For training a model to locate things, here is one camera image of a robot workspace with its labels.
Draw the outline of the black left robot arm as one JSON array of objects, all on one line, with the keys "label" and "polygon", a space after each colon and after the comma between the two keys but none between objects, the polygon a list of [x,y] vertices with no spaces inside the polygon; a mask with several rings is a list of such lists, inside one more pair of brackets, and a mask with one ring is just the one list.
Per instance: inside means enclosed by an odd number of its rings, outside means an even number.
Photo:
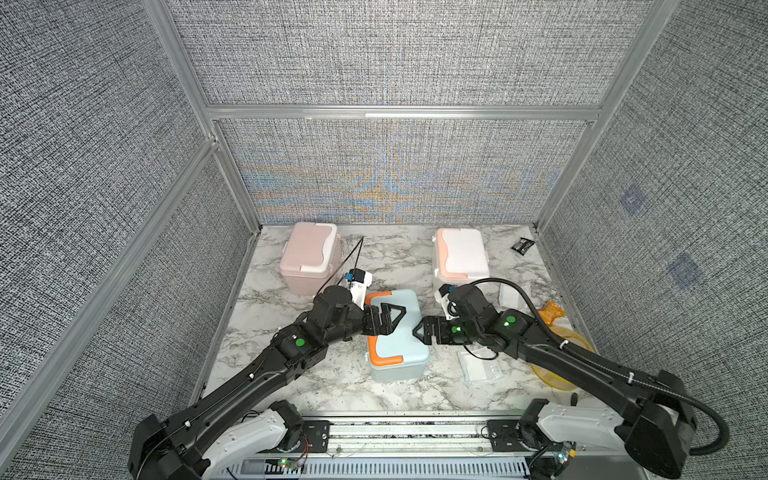
[{"label": "black left robot arm", "polygon": [[280,329],[239,373],[196,403],[165,420],[150,415],[135,428],[128,459],[135,479],[209,479],[265,450],[288,450],[300,440],[303,421],[286,401],[255,418],[250,410],[321,362],[331,344],[358,334],[395,331],[407,310],[400,305],[356,304],[352,293],[330,286],[310,310]]}]

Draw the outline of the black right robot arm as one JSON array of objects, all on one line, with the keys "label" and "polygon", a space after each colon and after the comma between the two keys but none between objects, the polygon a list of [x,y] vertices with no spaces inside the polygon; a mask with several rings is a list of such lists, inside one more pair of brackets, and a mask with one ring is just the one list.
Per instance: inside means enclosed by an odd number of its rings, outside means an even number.
[{"label": "black right robot arm", "polygon": [[516,436],[536,458],[556,445],[599,444],[624,450],[653,474],[678,479],[688,457],[712,455],[727,446],[726,421],[689,396],[679,377],[625,367],[573,343],[545,323],[528,295],[522,297],[526,311],[501,311],[485,297],[483,283],[441,286],[445,315],[423,317],[413,336],[426,345],[477,343],[563,378],[608,409],[595,416],[533,400],[517,421]]}]

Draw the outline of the pink white medicine box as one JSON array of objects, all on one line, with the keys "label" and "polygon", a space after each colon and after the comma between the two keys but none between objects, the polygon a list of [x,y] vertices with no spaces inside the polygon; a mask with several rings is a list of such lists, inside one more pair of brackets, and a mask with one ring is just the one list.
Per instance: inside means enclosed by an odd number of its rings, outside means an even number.
[{"label": "pink white medicine box", "polygon": [[341,263],[341,236],[332,223],[299,222],[293,226],[279,264],[288,290],[314,296]]}]

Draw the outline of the white pink medicine chest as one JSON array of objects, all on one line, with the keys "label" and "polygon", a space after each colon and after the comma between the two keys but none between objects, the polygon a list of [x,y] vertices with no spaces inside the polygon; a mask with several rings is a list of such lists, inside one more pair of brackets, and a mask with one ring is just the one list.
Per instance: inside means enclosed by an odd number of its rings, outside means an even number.
[{"label": "white pink medicine chest", "polygon": [[463,285],[490,276],[489,257],[481,232],[472,228],[439,228],[433,236],[433,284]]}]

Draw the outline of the clear plastic gauze box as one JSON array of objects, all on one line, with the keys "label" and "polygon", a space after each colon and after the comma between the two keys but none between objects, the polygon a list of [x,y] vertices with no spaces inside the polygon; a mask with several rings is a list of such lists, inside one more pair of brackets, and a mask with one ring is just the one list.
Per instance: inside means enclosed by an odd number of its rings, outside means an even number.
[{"label": "clear plastic gauze box", "polygon": [[500,286],[499,305],[504,309],[528,310],[528,306],[520,292],[506,284]]}]

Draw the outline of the blue orange medicine box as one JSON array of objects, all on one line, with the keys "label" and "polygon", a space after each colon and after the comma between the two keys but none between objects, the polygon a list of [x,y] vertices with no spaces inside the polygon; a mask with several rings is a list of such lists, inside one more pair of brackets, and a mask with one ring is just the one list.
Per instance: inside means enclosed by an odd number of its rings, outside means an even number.
[{"label": "blue orange medicine box", "polygon": [[378,383],[419,379],[430,360],[427,345],[413,335],[422,319],[416,293],[410,289],[369,293],[367,305],[381,307],[384,303],[404,307],[405,315],[393,333],[369,337],[366,359],[371,377]]}]

